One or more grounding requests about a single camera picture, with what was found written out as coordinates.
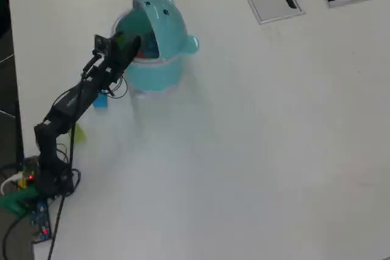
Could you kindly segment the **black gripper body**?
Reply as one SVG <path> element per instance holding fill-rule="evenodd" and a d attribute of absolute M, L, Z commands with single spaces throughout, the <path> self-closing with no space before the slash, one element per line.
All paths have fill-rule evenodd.
<path fill-rule="evenodd" d="M 131 45 L 120 46 L 111 41 L 111 51 L 97 67 L 101 85 L 110 85 L 116 82 L 131 62 Z"/>

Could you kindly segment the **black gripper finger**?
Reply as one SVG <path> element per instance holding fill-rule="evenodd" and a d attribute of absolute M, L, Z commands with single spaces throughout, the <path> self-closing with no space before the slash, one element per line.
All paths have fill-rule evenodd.
<path fill-rule="evenodd" d="M 125 61 L 132 61 L 138 54 L 141 47 L 141 37 L 137 35 L 133 41 L 129 42 L 124 48 Z"/>
<path fill-rule="evenodd" d="M 125 36 L 123 32 L 116 32 L 113 35 L 113 39 L 117 45 L 118 48 L 122 49 L 125 43 Z"/>

